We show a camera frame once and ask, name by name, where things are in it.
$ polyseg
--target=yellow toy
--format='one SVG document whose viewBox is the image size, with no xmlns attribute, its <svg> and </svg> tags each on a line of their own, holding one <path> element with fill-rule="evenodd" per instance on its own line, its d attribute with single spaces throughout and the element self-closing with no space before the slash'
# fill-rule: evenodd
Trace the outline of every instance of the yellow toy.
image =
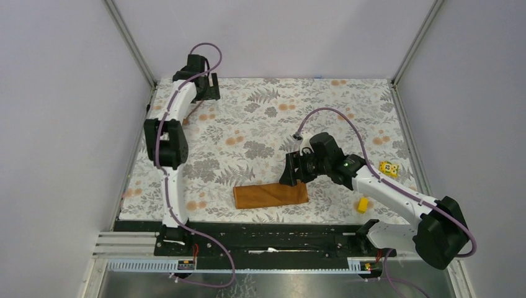
<svg viewBox="0 0 526 298">
<path fill-rule="evenodd" d="M 367 211 L 368 204 L 369 204 L 369 200 L 366 197 L 361 198 L 360 202 L 358 203 L 358 212 L 361 214 L 364 214 L 365 211 Z"/>
<path fill-rule="evenodd" d="M 395 165 L 394 163 L 390 163 L 389 161 L 382 161 L 380 163 L 380 172 L 386 174 L 387 176 L 391 176 L 393 178 L 398 177 L 398 165 Z"/>
</svg>

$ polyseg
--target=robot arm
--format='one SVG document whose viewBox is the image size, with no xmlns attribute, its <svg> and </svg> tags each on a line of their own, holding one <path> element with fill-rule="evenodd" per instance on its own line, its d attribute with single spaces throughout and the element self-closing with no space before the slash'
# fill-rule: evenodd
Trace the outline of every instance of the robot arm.
<svg viewBox="0 0 526 298">
<path fill-rule="evenodd" d="M 163 130 L 161 131 L 161 141 L 159 143 L 159 164 L 164 169 L 158 169 L 159 180 L 164 181 L 164 172 L 168 174 L 167 184 L 161 183 L 161 195 L 164 203 L 163 224 L 167 227 L 176 228 L 179 225 L 169 213 L 167 206 L 166 193 L 172 211 L 176 217 L 186 223 L 188 214 L 184 206 L 182 168 L 188 158 L 188 143 L 182 129 L 182 121 L 186 116 L 190 103 L 199 100 L 219 99 L 219 85 L 217 74 L 212 73 L 212 83 L 208 76 L 199 76 L 184 85 L 180 86 L 189 78 L 205 71 L 208 61 L 200 55 L 188 55 L 187 65 L 173 76 L 172 93 L 170 98 L 177 95 L 177 99 L 170 106 L 167 101 L 163 107 L 163 112 L 167 112 L 164 119 Z M 148 158 L 154 162 L 156 140 L 159 128 L 159 119 L 146 119 L 144 124 L 146 150 Z"/>
<path fill-rule="evenodd" d="M 319 133 L 308 140 L 309 146 L 302 143 L 301 152 L 286 155 L 285 171 L 280 184 L 294 186 L 297 179 L 308 183 L 319 175 L 326 175 L 336 184 L 375 198 L 398 213 L 407 225 L 392 225 L 378 220 L 370 220 L 360 232 L 377 248 L 394 248 L 418 253 L 431 266 L 445 269 L 457 253 L 468 242 L 468 237 L 454 223 L 438 214 L 430 207 L 408 199 L 377 178 L 389 179 L 404 191 L 414 194 L 446 211 L 465 225 L 462 212 L 453 199 L 442 200 L 419 194 L 382 173 L 374 175 L 363 158 L 345 155 L 336 141 L 328 133 Z"/>
</svg>

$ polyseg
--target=white wall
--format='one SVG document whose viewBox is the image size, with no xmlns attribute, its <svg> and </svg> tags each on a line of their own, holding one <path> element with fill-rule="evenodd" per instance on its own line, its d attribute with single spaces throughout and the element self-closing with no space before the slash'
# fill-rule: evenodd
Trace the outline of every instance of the white wall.
<svg viewBox="0 0 526 298">
<path fill-rule="evenodd" d="M 149 87 L 102 1 L 3 1 L 0 28 L 0 297 L 71 298 Z"/>
<path fill-rule="evenodd" d="M 433 193 L 478 241 L 478 298 L 526 292 L 525 16 L 525 1 L 447 1 L 399 87 Z"/>
<path fill-rule="evenodd" d="M 392 78 L 433 0 L 115 2 L 157 79 L 199 42 L 222 77 Z"/>
</svg>

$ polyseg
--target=floral tablecloth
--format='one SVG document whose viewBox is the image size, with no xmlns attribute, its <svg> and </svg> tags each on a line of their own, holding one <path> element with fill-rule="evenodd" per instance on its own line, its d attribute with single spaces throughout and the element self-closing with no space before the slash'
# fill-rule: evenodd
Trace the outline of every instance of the floral tablecloth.
<svg viewBox="0 0 526 298">
<path fill-rule="evenodd" d="M 358 126 L 372 163 L 399 165 L 396 178 L 415 187 L 409 153 L 386 79 L 220 79 L 221 99 L 205 101 L 184 122 L 189 158 L 184 165 L 185 204 L 193 221 L 362 224 L 380 219 L 404 220 L 369 198 L 365 214 L 357 212 L 360 193 L 338 186 L 327 177 L 309 184 L 309 202 L 238 210 L 234 186 L 276 183 L 285 154 L 298 150 L 292 138 L 306 114 L 317 107 L 334 107 Z M 171 82 L 163 79 L 150 118 L 161 115 Z M 357 137 L 338 115 L 322 111 L 304 132 L 330 133 L 344 153 L 361 154 Z M 162 220 L 161 182 L 146 154 L 144 138 L 123 194 L 121 220 Z"/>
</svg>

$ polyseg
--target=metal frame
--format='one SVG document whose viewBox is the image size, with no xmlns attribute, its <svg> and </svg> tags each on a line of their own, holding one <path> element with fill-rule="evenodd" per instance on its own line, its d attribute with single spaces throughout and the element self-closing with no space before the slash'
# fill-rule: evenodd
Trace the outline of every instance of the metal frame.
<svg viewBox="0 0 526 298">
<path fill-rule="evenodd" d="M 449 278 L 453 284 L 453 290 L 458 298 L 476 298 L 473 285 L 466 273 L 465 263 L 462 260 L 454 260 L 447 267 Z"/>
<path fill-rule="evenodd" d="M 422 43 L 422 40 L 423 40 L 424 36 L 427 33 L 427 30 L 431 26 L 431 23 L 433 23 L 433 20 L 435 19 L 435 17 L 439 13 L 440 8 L 444 4 L 444 2 L 445 2 L 445 0 L 435 0 L 433 5 L 429 9 L 429 12 L 427 13 L 426 19 L 424 19 L 424 23 L 422 23 L 422 27 L 420 27 L 420 30 L 418 31 L 418 33 L 416 34 L 416 37 L 412 41 L 412 44 L 409 47 L 409 50 L 408 50 L 406 56 L 402 60 L 402 64 L 400 64 L 400 67 L 398 68 L 398 71 L 396 71 L 396 73 L 394 74 L 394 78 L 393 78 L 393 81 L 392 81 L 393 85 L 396 86 L 400 82 L 400 79 L 402 78 L 402 76 L 404 75 L 404 72 L 408 68 L 409 62 L 411 62 L 413 56 L 416 53 L 416 50 L 418 49 L 418 47 Z"/>
<path fill-rule="evenodd" d="M 91 259 L 89 278 L 83 282 L 83 287 L 78 297 L 98 298 L 106 275 L 108 261 L 105 259 Z"/>
<path fill-rule="evenodd" d="M 427 175 L 424 171 L 424 165 L 414 142 L 411 126 L 409 124 L 408 118 L 406 117 L 406 111 L 402 100 L 400 99 L 396 85 L 391 85 L 391 97 L 393 98 L 394 108 L 398 114 L 398 120 L 400 121 L 400 127 L 402 128 L 402 135 L 406 141 L 406 144 L 408 145 L 409 160 L 413 170 L 415 171 L 414 174 L 416 186 L 421 193 L 431 196 L 431 187 L 429 186 Z"/>
<path fill-rule="evenodd" d="M 182 261 L 190 261 L 191 257 L 162 259 L 110 259 L 107 270 L 116 272 L 138 273 L 188 273 L 188 270 L 178 269 Z M 361 270 L 361 263 L 353 258 L 347 258 L 348 269 L 236 269 L 236 274 L 371 274 Z M 231 269 L 196 269 L 193 273 L 232 274 Z"/>
<path fill-rule="evenodd" d="M 141 54 L 141 51 L 139 51 L 139 48 L 137 47 L 137 44 L 135 43 L 132 34 L 128 30 L 128 27 L 126 26 L 126 23 L 122 19 L 122 16 L 120 14 L 120 11 L 118 10 L 117 5 L 115 4 L 114 0 L 102 0 L 104 2 L 106 8 L 108 9 L 108 13 L 110 14 L 110 17 L 114 20 L 115 26 L 117 27 L 118 31 L 120 32 L 120 35 L 122 36 L 122 39 L 126 43 L 126 46 L 130 50 L 130 53 L 137 62 L 137 66 L 139 66 L 139 69 L 141 70 L 141 73 L 145 77 L 146 82 L 154 88 L 156 86 L 156 81 L 149 70 L 148 65 L 146 64 L 146 61 Z"/>
<path fill-rule="evenodd" d="M 148 116 L 149 106 L 153 102 L 153 99 L 155 98 L 156 95 L 157 95 L 157 86 L 152 89 L 148 104 L 145 106 L 145 113 L 141 116 L 141 123 L 143 123 L 146 117 Z M 126 167 L 126 176 L 124 180 L 122 181 L 122 185 L 120 187 L 121 195 L 126 191 L 126 188 L 128 187 L 128 183 L 130 182 L 130 173 L 133 170 L 133 165 L 135 164 L 135 158 L 137 158 L 137 154 L 139 153 L 139 145 L 141 143 L 142 135 L 143 135 L 143 126 L 141 125 L 141 127 L 137 131 L 137 135 L 133 143 L 134 149 L 133 149 L 133 153 L 130 156 L 130 160 L 128 160 L 128 166 Z M 110 222 L 106 225 L 106 227 L 108 227 L 108 230 L 113 230 L 114 228 L 115 219 L 117 219 L 118 214 L 120 212 L 121 201 L 122 201 L 122 197 L 119 197 L 119 200 L 117 200 L 117 203 L 112 212 L 112 217 L 110 219 Z"/>
</svg>

